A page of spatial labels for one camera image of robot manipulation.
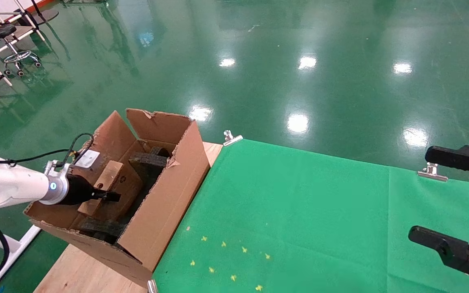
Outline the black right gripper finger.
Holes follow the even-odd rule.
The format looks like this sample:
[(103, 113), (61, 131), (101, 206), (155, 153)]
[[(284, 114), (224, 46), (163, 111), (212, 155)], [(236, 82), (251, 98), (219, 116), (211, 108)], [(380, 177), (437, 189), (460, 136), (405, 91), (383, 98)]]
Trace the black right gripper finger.
[(469, 243), (439, 232), (413, 226), (409, 231), (409, 240), (435, 250), (443, 265), (469, 275)]
[(433, 145), (426, 151), (425, 160), (429, 163), (469, 171), (469, 145), (464, 145), (459, 149)]

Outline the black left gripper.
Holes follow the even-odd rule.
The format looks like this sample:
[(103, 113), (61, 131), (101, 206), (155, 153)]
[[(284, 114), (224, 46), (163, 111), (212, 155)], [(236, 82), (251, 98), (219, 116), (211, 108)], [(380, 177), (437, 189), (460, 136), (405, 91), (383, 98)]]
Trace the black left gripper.
[(116, 192), (95, 190), (85, 178), (80, 175), (67, 174), (68, 191), (66, 196), (61, 200), (61, 205), (77, 205), (89, 201), (91, 199), (102, 201), (119, 202), (121, 195)]

